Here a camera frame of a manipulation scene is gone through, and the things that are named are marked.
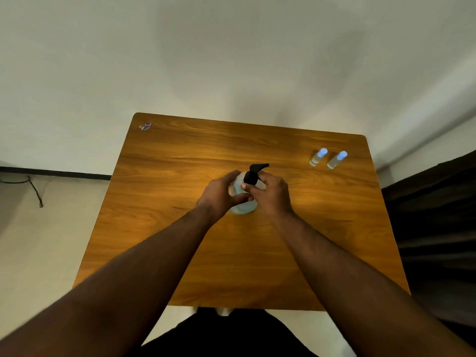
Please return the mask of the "person's left hand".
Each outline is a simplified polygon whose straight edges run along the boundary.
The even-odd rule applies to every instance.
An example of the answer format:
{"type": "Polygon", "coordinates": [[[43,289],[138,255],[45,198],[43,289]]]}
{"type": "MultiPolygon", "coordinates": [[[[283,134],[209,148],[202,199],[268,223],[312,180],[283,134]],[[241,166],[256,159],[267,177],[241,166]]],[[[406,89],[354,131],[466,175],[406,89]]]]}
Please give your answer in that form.
{"type": "Polygon", "coordinates": [[[211,225],[231,209],[228,207],[229,185],[240,173],[239,170],[233,170],[218,179],[211,180],[198,199],[195,209],[199,210],[211,225]]]}

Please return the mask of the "person's right hand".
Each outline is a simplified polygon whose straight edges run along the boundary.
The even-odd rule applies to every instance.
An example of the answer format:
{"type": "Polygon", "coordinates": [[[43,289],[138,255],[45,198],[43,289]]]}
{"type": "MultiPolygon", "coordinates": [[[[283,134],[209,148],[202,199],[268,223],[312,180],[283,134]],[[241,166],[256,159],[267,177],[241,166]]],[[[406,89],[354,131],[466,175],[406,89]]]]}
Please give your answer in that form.
{"type": "Polygon", "coordinates": [[[259,178],[266,185],[262,197],[254,197],[264,213],[273,221],[294,216],[294,210],[289,196],[286,181],[279,176],[264,171],[259,172],[259,178]]]}

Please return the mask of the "clear pump bottle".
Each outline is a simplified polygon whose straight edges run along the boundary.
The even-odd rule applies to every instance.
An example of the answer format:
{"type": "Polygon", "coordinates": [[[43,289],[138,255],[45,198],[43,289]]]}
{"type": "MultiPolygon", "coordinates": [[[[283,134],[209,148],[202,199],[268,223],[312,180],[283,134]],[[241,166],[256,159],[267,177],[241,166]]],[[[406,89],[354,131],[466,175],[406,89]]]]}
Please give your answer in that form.
{"type": "Polygon", "coordinates": [[[242,185],[248,183],[251,186],[255,186],[259,190],[265,190],[266,185],[259,178],[259,174],[256,171],[249,170],[242,172],[230,183],[229,194],[232,197],[242,197],[240,204],[237,204],[229,210],[233,215],[245,215],[253,212],[257,206],[258,201],[246,190],[242,188],[242,185]]]}

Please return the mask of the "black pump dispenser head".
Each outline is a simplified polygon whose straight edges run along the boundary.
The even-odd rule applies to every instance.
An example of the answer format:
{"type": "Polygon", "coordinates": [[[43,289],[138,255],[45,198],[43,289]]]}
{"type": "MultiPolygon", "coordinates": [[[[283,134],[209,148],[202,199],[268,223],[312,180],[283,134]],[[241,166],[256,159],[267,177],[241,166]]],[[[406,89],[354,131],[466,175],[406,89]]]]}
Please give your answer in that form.
{"type": "Polygon", "coordinates": [[[245,173],[243,178],[243,183],[255,186],[259,181],[259,172],[267,167],[269,167],[269,163],[250,165],[249,170],[245,173]]]}

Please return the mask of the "person's right forearm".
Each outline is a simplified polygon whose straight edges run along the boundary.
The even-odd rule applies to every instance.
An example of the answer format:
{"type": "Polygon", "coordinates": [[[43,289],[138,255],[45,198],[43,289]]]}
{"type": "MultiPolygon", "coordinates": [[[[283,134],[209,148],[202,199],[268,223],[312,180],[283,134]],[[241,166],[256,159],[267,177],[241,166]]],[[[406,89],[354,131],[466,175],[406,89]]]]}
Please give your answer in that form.
{"type": "Polygon", "coordinates": [[[269,215],[299,269],[360,357],[476,357],[476,349],[378,270],[291,210],[269,215]]]}

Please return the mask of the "person's left forearm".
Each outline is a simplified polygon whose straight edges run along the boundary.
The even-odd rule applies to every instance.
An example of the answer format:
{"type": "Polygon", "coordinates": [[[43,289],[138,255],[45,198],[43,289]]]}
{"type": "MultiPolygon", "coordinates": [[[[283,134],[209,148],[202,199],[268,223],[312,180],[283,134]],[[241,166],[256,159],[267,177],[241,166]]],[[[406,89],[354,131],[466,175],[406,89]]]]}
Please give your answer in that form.
{"type": "Polygon", "coordinates": [[[122,357],[139,347],[225,213],[197,205],[112,259],[0,340],[0,357],[122,357]]]}

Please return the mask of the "wooden table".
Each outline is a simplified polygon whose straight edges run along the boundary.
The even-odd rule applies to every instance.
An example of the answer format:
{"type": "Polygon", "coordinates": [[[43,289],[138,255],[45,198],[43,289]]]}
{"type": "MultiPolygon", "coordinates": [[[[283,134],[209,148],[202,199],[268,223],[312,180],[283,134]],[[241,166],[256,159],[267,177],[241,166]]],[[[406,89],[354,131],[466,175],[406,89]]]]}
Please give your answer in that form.
{"type": "MultiPolygon", "coordinates": [[[[210,180],[254,163],[286,180],[313,228],[409,293],[365,136],[147,113],[132,117],[74,287],[185,215],[210,180]],[[321,148],[327,155],[311,167],[321,148]],[[341,151],[348,156],[329,169],[341,151]]],[[[169,305],[324,310],[261,206],[209,230],[169,305]]]]}

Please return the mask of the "small clear blue-capped bottle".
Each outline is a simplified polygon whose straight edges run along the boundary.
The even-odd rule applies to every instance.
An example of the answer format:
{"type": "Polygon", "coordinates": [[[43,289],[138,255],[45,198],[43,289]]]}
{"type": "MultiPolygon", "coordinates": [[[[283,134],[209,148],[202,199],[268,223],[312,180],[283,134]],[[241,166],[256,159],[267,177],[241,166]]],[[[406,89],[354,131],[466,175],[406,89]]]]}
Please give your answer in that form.
{"type": "Polygon", "coordinates": [[[339,166],[342,161],[348,156],[346,151],[339,152],[336,156],[334,156],[330,161],[327,163],[327,167],[329,169],[334,169],[339,166]]]}
{"type": "Polygon", "coordinates": [[[328,150],[327,148],[321,148],[315,153],[312,158],[309,160],[309,164],[311,167],[315,167],[321,160],[327,155],[328,150]]]}

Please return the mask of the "person's black trousers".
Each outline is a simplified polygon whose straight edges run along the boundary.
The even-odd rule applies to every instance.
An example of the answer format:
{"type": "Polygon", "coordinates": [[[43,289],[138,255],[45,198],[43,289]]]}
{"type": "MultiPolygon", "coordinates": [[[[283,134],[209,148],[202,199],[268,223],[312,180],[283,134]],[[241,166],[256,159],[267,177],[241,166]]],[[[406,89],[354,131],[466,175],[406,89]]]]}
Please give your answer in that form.
{"type": "Polygon", "coordinates": [[[197,312],[125,357],[318,357],[264,309],[197,312]]]}

